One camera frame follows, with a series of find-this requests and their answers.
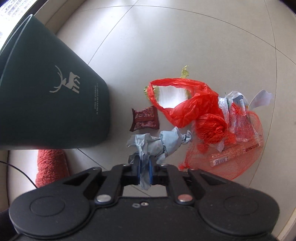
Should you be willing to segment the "dark red snack wrapper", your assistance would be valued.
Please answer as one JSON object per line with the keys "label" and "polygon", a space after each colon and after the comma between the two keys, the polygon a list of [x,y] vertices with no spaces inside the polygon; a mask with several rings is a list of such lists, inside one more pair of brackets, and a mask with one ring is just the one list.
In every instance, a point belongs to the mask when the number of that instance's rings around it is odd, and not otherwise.
{"label": "dark red snack wrapper", "polygon": [[159,129],[158,110],[155,106],[150,106],[143,110],[132,108],[132,126],[129,131],[134,132],[144,128]]}

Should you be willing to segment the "grey-blue paper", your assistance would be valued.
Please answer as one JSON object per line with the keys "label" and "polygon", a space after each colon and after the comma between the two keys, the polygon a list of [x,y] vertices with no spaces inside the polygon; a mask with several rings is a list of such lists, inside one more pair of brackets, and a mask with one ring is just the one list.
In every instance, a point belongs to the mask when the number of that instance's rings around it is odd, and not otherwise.
{"label": "grey-blue paper", "polygon": [[127,147],[136,147],[137,151],[128,158],[128,163],[134,163],[136,157],[140,160],[139,184],[143,190],[148,190],[151,185],[149,174],[149,160],[154,158],[157,164],[164,163],[165,159],[173,154],[181,145],[186,145],[193,138],[190,130],[182,134],[175,127],[171,131],[161,131],[158,137],[150,133],[132,135],[127,141]]}

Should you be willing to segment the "red plastic bag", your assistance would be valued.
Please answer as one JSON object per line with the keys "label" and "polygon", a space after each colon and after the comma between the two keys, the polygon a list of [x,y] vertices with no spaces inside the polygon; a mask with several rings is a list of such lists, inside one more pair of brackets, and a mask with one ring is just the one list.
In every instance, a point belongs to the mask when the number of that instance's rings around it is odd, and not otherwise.
{"label": "red plastic bag", "polygon": [[[173,86],[187,90],[191,98],[174,108],[164,108],[156,99],[155,87]],[[195,133],[207,145],[236,143],[235,135],[230,133],[224,114],[218,104],[218,93],[206,83],[188,78],[164,78],[149,83],[147,97],[166,119],[178,128],[194,123]]]}

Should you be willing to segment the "red fluffy slipper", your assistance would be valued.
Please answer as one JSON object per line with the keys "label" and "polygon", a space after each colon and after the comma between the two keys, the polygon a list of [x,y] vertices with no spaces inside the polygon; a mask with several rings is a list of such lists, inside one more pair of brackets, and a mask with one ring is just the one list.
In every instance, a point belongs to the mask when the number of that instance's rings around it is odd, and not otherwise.
{"label": "red fluffy slipper", "polygon": [[63,150],[38,150],[37,167],[38,188],[70,176]]}

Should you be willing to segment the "red mesh net bag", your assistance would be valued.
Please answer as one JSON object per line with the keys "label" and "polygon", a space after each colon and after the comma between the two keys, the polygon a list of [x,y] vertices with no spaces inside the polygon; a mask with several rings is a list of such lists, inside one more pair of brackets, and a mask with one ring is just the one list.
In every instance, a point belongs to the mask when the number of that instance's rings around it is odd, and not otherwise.
{"label": "red mesh net bag", "polygon": [[188,147],[181,171],[201,169],[222,178],[233,180],[243,174],[260,157],[264,148],[263,129],[258,115],[243,111],[235,103],[229,110],[231,132],[223,140],[224,149],[194,140]]}

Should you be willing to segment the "green lettuce leaf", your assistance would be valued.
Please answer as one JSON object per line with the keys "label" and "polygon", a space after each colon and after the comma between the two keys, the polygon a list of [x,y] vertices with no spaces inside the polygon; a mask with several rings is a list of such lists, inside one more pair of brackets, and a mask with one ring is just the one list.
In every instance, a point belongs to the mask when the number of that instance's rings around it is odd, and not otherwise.
{"label": "green lettuce leaf", "polygon": [[[188,65],[182,68],[181,76],[180,78],[186,78],[189,76],[189,72],[187,70]],[[174,87],[174,86],[156,86],[152,85],[152,90],[154,92],[154,97],[157,100],[157,102],[160,101],[160,99],[164,99],[164,97],[170,97],[170,94],[176,94],[176,97],[180,97],[183,101],[188,99],[190,96],[190,93],[188,90],[178,90],[180,88]],[[148,86],[144,88],[144,94],[148,98]]]}

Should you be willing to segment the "dark green trash bin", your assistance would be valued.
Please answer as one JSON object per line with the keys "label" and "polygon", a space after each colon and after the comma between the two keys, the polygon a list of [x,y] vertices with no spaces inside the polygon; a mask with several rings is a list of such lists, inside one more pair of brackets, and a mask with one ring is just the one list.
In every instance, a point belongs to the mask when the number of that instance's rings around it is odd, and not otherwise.
{"label": "dark green trash bin", "polygon": [[29,15],[1,49],[1,149],[92,147],[109,129],[106,82]]}

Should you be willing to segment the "white foam piece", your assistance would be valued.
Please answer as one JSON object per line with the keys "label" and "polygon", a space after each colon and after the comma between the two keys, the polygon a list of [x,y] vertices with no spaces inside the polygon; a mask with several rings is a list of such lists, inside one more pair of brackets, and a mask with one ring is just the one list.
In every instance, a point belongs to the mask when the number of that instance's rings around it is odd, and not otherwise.
{"label": "white foam piece", "polygon": [[188,99],[187,90],[174,86],[156,87],[156,100],[163,108],[175,108]]}

